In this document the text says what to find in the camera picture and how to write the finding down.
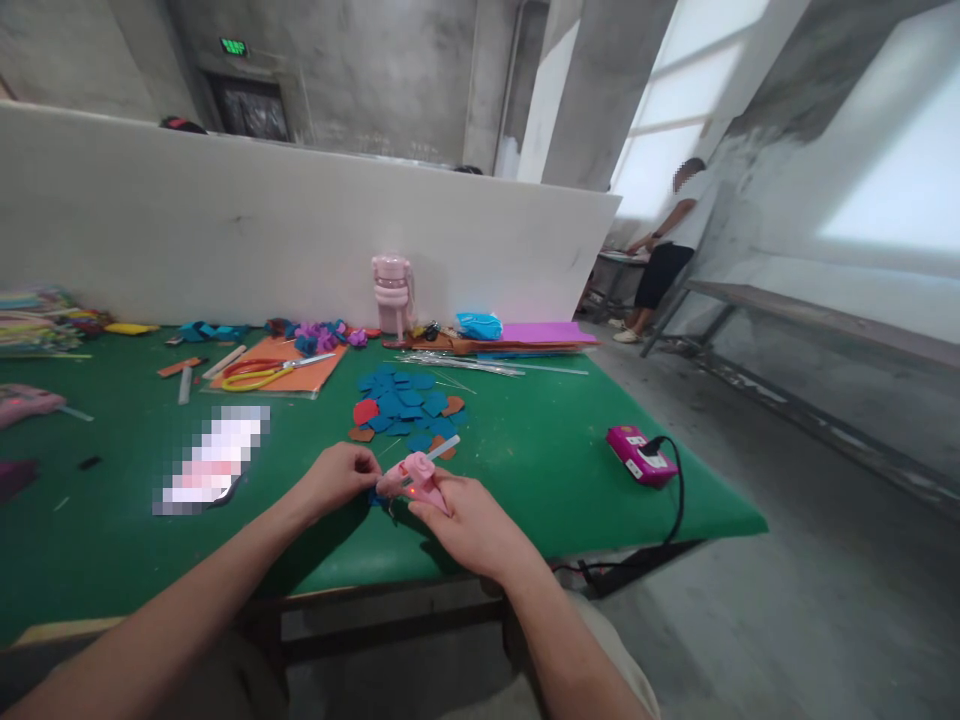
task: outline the white partition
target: white partition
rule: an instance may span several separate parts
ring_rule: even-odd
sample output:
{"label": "white partition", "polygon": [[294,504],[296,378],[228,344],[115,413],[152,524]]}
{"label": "white partition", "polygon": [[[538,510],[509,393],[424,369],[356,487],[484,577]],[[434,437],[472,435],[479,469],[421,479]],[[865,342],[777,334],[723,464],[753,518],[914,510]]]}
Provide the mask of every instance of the white partition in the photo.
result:
{"label": "white partition", "polygon": [[419,315],[569,320],[620,198],[0,102],[0,286],[130,321],[376,321],[370,258]]}

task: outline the black cable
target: black cable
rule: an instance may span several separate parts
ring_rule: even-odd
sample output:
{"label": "black cable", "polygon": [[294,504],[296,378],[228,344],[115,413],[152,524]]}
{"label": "black cable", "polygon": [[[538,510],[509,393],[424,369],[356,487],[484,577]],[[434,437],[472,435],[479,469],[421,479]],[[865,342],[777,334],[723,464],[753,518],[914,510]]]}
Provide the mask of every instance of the black cable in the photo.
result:
{"label": "black cable", "polygon": [[[673,527],[670,528],[670,532],[667,533],[667,537],[664,538],[663,542],[657,546],[657,550],[661,550],[667,547],[670,543],[674,541],[677,537],[677,533],[680,532],[680,526],[683,524],[683,511],[686,505],[686,496],[687,488],[686,483],[683,480],[683,465],[680,461],[680,450],[677,448],[677,444],[673,441],[673,438],[667,437],[666,435],[658,435],[653,440],[648,442],[642,448],[640,452],[651,457],[660,452],[660,446],[663,444],[663,441],[666,440],[670,443],[670,447],[673,448],[673,454],[676,456],[677,462],[677,480],[680,482],[680,501],[677,504],[677,517],[673,521]],[[557,570],[572,570],[573,572],[583,573],[589,581],[589,572],[593,569],[601,568],[615,568],[615,567],[638,567],[638,563],[631,562],[619,562],[619,563],[584,563],[582,560],[578,563],[579,567],[571,567],[570,565],[556,565],[551,568],[554,572]]]}

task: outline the pink water bottle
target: pink water bottle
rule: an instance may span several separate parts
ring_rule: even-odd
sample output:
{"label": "pink water bottle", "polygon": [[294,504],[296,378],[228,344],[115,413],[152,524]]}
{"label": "pink water bottle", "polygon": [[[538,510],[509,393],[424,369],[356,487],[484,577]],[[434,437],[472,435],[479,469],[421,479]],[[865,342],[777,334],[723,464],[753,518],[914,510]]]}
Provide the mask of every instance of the pink water bottle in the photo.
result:
{"label": "pink water bottle", "polygon": [[413,325],[413,274],[410,262],[394,253],[377,255],[373,259],[374,295],[380,307],[380,330],[384,335],[396,335],[396,343],[386,339],[386,347],[403,346],[404,334]]}

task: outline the hand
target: hand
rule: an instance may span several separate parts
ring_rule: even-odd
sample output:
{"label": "hand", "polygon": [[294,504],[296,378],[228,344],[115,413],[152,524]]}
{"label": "hand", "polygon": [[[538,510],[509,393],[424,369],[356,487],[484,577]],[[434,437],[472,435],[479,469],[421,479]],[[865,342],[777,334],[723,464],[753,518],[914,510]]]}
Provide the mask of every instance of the hand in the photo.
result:
{"label": "hand", "polygon": [[369,448],[340,442],[320,453],[300,482],[290,488],[283,502],[313,525],[376,485],[382,474]]}
{"label": "hand", "polygon": [[463,567],[506,585],[510,578],[522,577],[531,564],[543,564],[533,543],[479,481],[441,468],[433,479],[451,516],[423,502],[410,503],[410,512]]}

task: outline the plastic bag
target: plastic bag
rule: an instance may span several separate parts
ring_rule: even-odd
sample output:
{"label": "plastic bag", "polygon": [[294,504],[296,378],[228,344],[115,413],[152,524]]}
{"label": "plastic bag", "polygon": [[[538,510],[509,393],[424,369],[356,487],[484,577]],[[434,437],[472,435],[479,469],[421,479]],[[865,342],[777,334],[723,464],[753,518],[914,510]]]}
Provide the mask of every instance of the plastic bag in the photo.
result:
{"label": "plastic bag", "polygon": [[473,340],[499,340],[503,335],[503,323],[495,315],[457,313],[460,332]]}

